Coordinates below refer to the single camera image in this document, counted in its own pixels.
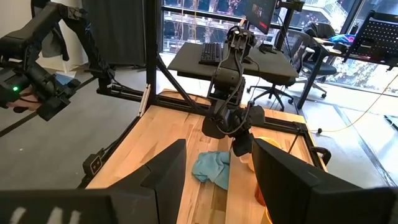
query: keyboard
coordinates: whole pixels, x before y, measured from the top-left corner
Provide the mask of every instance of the keyboard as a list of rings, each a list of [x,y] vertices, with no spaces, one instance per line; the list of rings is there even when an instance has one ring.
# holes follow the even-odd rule
[[[218,65],[221,61],[221,44],[204,43],[201,45],[201,56],[199,64]]]

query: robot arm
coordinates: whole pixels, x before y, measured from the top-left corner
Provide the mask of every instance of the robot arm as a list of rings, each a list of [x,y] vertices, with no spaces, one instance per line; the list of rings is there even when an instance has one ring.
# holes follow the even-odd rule
[[[256,39],[250,31],[235,26],[228,31],[226,43],[227,54],[212,76],[208,90],[210,114],[203,121],[202,132],[217,139],[226,135],[234,138],[233,151],[237,156],[242,156],[251,152],[251,119],[264,119],[264,110],[253,106],[251,102],[246,109],[240,108],[246,84],[242,63],[248,59]]]
[[[88,31],[86,12],[83,9],[50,2],[22,29],[0,39],[0,67],[13,69],[13,74],[0,75],[0,106],[21,99],[21,91],[32,86],[41,106],[37,114],[48,121],[64,109],[75,94],[78,80],[68,85],[60,84],[55,75],[49,74],[35,61],[42,50],[41,43],[60,20],[79,38],[90,62],[91,74],[98,78],[99,88],[107,88],[114,78],[114,71],[101,58]]]

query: yellow cable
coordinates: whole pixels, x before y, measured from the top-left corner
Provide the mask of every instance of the yellow cable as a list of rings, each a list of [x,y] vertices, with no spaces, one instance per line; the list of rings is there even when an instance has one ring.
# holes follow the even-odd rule
[[[338,132],[338,131],[342,131],[342,130],[344,130],[344,129],[346,129],[346,128],[349,128],[349,127],[351,127],[352,125],[354,125],[357,121],[359,121],[371,108],[372,108],[372,106],[374,105],[374,104],[376,104],[376,102],[380,99],[380,97],[384,94],[384,92],[390,87],[390,85],[391,85],[391,83],[396,79],[398,77],[398,74],[391,80],[391,82],[390,83],[388,83],[388,85],[385,87],[385,89],[383,90],[383,92],[379,95],[379,97],[372,103],[372,105],[356,120],[356,121],[354,121],[353,123],[351,123],[350,125],[348,125],[347,127],[344,127],[344,128],[341,128],[341,129],[337,129],[337,130],[326,130],[326,131],[324,131],[324,130],[322,130],[322,132],[329,132],[329,133],[332,133],[332,132]]]

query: floor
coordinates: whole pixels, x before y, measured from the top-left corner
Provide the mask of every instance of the floor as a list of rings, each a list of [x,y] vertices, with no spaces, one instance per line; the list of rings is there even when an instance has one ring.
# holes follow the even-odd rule
[[[163,55],[166,64],[172,55]],[[116,72],[119,82],[143,90],[146,73],[120,68]],[[77,73],[81,81],[89,79],[87,73]],[[157,92],[173,88],[163,74],[157,74]],[[189,93],[205,95],[209,82],[177,77]],[[258,78],[246,76],[246,85],[255,85]],[[260,85],[269,85],[259,80]],[[322,128],[321,135],[313,134],[316,145],[328,148],[332,159],[327,168],[330,173],[360,187],[378,187],[398,184],[398,131],[382,115],[398,116],[394,105],[398,98],[383,96],[379,103],[354,126],[340,132],[326,132],[345,127],[356,120],[369,106],[376,94],[323,85],[328,91],[326,99],[318,90],[312,90],[300,112],[308,127]],[[49,122],[34,117],[0,138],[0,189],[65,189],[75,188],[83,175],[81,163],[91,153],[113,142],[136,116],[139,104],[98,95],[96,81],[83,87],[72,98],[72,103]],[[300,96],[303,84],[290,87],[287,92]],[[245,93],[243,101],[262,90]],[[295,108],[282,98],[285,111]],[[257,104],[279,109],[274,98],[262,97]],[[15,114],[0,110],[0,130],[27,116],[29,112]]]

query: crumpled blue towel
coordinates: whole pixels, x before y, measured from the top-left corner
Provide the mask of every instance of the crumpled blue towel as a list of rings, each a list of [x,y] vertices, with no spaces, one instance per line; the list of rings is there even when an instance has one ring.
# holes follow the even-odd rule
[[[210,180],[222,189],[228,190],[229,152],[203,152],[192,167],[192,174],[206,182]]]

